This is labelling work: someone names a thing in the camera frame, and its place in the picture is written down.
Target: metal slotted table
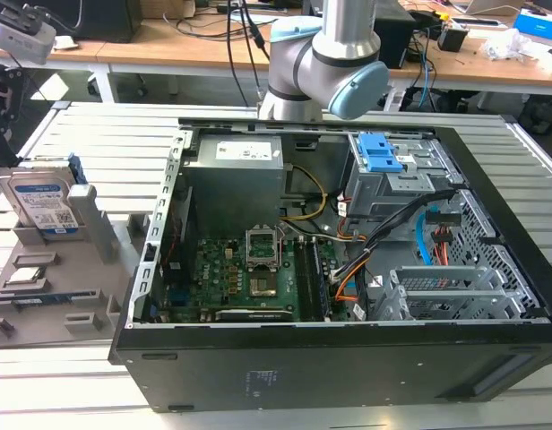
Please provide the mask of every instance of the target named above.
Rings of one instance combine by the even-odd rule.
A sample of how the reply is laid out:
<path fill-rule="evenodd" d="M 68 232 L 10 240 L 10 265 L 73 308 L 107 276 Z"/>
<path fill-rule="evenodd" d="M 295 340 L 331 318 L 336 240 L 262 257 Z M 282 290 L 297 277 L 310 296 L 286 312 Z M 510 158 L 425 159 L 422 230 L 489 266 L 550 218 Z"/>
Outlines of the metal slotted table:
<path fill-rule="evenodd" d="M 152 213 L 180 116 L 254 118 L 255 112 L 240 107 L 59 104 L 20 155 L 72 151 L 81 157 L 86 177 L 97 187 L 99 208 L 111 219 Z M 362 119 L 454 128 L 552 264 L 552 160 L 517 124 L 500 116 L 370 113 Z M 16 242 L 9 231 L 15 221 L 0 193 L 0 270 Z M 109 345 L 100 340 L 0 350 L 0 429 L 58 428 L 77 422 L 107 428 L 112 421 L 116 426 L 134 422 L 135 428 L 190 429 L 552 428 L 552 365 L 482 404 L 163 416 L 151 412 L 124 367 L 106 361 Z"/>

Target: yellow wire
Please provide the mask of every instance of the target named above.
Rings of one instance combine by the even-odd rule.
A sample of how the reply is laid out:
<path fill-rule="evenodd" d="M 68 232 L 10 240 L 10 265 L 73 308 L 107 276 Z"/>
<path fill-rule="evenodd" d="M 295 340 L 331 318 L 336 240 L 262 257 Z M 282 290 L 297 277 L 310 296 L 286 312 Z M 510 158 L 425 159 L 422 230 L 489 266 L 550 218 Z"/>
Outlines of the yellow wire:
<path fill-rule="evenodd" d="M 320 189 L 320 194 L 322 195 L 322 201 L 320 202 L 320 207 L 313 213 L 308 213 L 307 215 L 297 215 L 295 217 L 281 217 L 280 219 L 284 219 L 286 221 L 303 221 L 305 219 L 311 219 L 313 217 L 320 215 L 323 212 L 324 208 L 326 207 L 326 198 L 327 198 L 327 194 L 323 189 L 322 184 L 320 184 L 320 182 L 315 178 L 315 176 L 312 175 L 310 172 L 308 172 L 305 168 L 302 168 L 301 166 L 296 166 L 294 164 L 292 165 L 292 168 L 297 168 L 298 170 L 301 170 L 306 174 L 306 176 L 308 176 L 310 179 L 314 181 L 314 183 Z"/>

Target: black box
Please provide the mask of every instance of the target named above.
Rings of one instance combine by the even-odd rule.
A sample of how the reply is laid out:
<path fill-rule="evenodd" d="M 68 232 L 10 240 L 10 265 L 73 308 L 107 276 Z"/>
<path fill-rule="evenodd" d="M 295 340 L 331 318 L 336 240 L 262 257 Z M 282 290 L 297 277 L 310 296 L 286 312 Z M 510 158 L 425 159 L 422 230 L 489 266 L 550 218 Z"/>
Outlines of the black box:
<path fill-rule="evenodd" d="M 25 0 L 12 0 L 23 6 Z M 62 18 L 69 26 L 74 26 L 79 17 L 79 0 L 35 0 L 32 6 L 46 7 Z M 141 4 L 139 0 L 82 0 L 82 27 L 76 35 L 78 39 L 96 39 L 105 42 L 128 43 L 141 26 Z M 67 35 L 54 22 L 51 25 L 57 35 Z"/>
<path fill-rule="evenodd" d="M 310 13 L 321 15 L 323 0 L 304 0 Z M 382 40 L 380 61 L 390 69 L 401 69 L 408 51 L 416 22 L 397 0 L 377 0 L 375 3 L 374 31 Z"/>

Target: sticker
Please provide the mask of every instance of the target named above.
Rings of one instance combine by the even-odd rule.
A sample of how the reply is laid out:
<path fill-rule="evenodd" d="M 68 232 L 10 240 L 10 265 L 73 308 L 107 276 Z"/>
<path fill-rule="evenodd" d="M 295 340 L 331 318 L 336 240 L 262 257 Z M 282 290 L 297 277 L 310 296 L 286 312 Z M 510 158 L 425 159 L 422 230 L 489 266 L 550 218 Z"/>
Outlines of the sticker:
<path fill-rule="evenodd" d="M 372 278 L 372 281 L 367 284 L 370 288 L 378 288 L 384 285 L 384 278 L 382 275 L 377 275 Z"/>
<path fill-rule="evenodd" d="M 356 315 L 356 318 L 358 318 L 360 321 L 364 321 L 366 312 L 358 304 L 354 304 L 353 313 L 354 315 Z"/>
<path fill-rule="evenodd" d="M 251 370 L 246 372 L 245 391 L 247 397 L 260 398 L 279 379 L 277 370 Z"/>
<path fill-rule="evenodd" d="M 16 305 L 41 305 L 43 300 L 40 298 L 24 298 L 22 300 L 15 300 Z"/>
<path fill-rule="evenodd" d="M 216 159 L 272 160 L 270 142 L 219 142 Z"/>
<path fill-rule="evenodd" d="M 38 229 L 65 234 L 79 227 L 59 185 L 17 185 L 15 193 Z"/>

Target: label on power supply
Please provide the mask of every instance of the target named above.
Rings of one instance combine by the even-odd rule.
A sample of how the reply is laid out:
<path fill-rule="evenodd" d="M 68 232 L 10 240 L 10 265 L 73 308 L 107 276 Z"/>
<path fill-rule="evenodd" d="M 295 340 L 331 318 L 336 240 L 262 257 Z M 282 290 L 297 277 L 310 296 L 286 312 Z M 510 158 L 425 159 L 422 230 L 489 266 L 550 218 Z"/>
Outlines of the label on power supply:
<path fill-rule="evenodd" d="M 218 142 L 216 159 L 271 161 L 272 146 L 270 142 Z"/>

